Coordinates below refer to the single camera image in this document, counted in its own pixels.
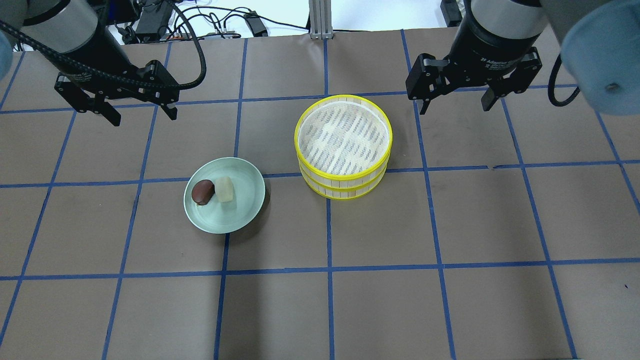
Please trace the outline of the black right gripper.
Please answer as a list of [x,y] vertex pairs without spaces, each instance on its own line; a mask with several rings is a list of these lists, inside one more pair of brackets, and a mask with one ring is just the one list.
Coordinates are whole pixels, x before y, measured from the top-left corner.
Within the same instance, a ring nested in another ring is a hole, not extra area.
[[407,97],[422,101],[419,115],[424,116],[435,98],[486,85],[481,105],[488,112],[501,98],[529,88],[542,68],[534,45],[539,36],[505,38],[476,20],[463,20],[447,55],[423,52],[416,57],[406,78]]

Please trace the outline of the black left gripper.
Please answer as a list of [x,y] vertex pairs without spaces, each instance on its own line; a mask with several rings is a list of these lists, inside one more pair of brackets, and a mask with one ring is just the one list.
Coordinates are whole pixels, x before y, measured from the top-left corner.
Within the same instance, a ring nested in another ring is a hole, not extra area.
[[[113,74],[126,79],[149,82],[154,85],[177,85],[165,66],[158,60],[149,61],[144,67],[134,65],[113,70]],[[140,85],[106,79],[83,71],[65,74],[60,71],[54,90],[78,112],[90,111],[105,118],[113,126],[120,126],[122,116],[107,100],[133,98],[156,104],[171,121],[178,119],[178,89],[145,89]]]

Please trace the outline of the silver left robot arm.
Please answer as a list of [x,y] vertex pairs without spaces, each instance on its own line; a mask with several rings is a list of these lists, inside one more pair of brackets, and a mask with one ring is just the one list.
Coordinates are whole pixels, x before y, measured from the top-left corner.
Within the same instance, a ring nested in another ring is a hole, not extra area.
[[[156,59],[144,67],[135,66],[87,1],[3,0],[1,22],[55,51],[45,56],[58,70],[54,89],[76,112],[92,112],[119,126],[121,114],[110,100],[135,99],[158,105],[171,120],[178,118],[178,82]],[[169,89],[105,79],[64,62],[60,55],[109,75]]]

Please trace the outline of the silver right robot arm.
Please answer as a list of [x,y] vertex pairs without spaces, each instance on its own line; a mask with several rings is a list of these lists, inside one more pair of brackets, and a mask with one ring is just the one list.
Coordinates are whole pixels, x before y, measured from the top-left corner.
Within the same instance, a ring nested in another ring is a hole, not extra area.
[[538,49],[554,36],[547,98],[556,107],[579,95],[610,116],[639,113],[639,23],[637,0],[464,0],[464,14],[443,58],[422,53],[406,78],[411,101],[425,114],[439,96],[483,88],[484,111],[533,84],[544,64]]

